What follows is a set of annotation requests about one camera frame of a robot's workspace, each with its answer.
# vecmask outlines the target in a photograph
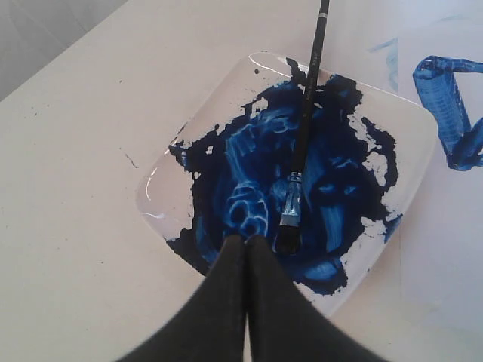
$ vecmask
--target table surface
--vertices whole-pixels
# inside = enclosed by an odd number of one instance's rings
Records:
[[[390,91],[367,50],[456,4],[416,3],[334,1],[325,68]],[[177,311],[202,277],[143,221],[135,190],[239,59],[306,63],[317,10],[130,0],[0,103],[0,360],[114,360]],[[478,360],[483,331],[421,324],[438,306],[402,295],[411,213],[332,319],[394,361]]]

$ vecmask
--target square plate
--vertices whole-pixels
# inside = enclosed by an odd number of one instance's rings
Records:
[[[273,242],[305,80],[306,67],[286,57],[264,52],[240,61],[142,181],[141,213],[202,274],[227,235]],[[437,130],[429,112],[400,97],[324,70],[318,84],[302,247],[277,257],[314,306],[331,314],[399,224]]]

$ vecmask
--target paintbrush ferrule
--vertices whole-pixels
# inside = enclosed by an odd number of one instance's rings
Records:
[[[287,195],[280,225],[298,227],[300,225],[302,199],[302,174],[292,172],[288,177]]]

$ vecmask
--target blue painted paper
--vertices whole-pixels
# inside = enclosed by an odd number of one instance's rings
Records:
[[[216,126],[195,142],[181,140],[169,148],[192,175],[194,216],[192,228],[181,230],[168,244],[202,274],[228,235],[275,240],[305,82],[297,63],[288,64],[291,80],[260,93],[224,129]],[[386,240],[400,221],[383,204],[398,179],[394,138],[363,118],[367,137],[375,144],[369,147],[350,125],[362,98],[354,81],[338,75],[318,86],[302,182],[302,246],[294,256],[277,255],[294,281],[319,294],[346,286],[341,256],[365,232],[364,218],[380,220]],[[260,100],[267,101],[266,109],[256,108]],[[372,152],[386,159],[382,185],[363,165]]]
[[[431,56],[417,66],[413,78],[421,103],[438,122],[449,168],[468,171],[483,166],[483,118],[471,126],[455,72],[483,73],[483,63]]]

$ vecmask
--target paintbrush handle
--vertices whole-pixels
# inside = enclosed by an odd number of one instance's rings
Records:
[[[310,58],[309,73],[307,74],[307,83],[303,93],[302,115],[299,122],[297,141],[295,142],[294,159],[292,161],[293,163],[291,169],[292,172],[302,173],[303,168],[305,167],[305,160],[309,147],[309,132],[310,122],[312,121],[314,96],[317,88],[322,48],[324,47],[328,8],[329,0],[322,0],[318,14],[317,30],[315,31],[312,46],[312,55]]]

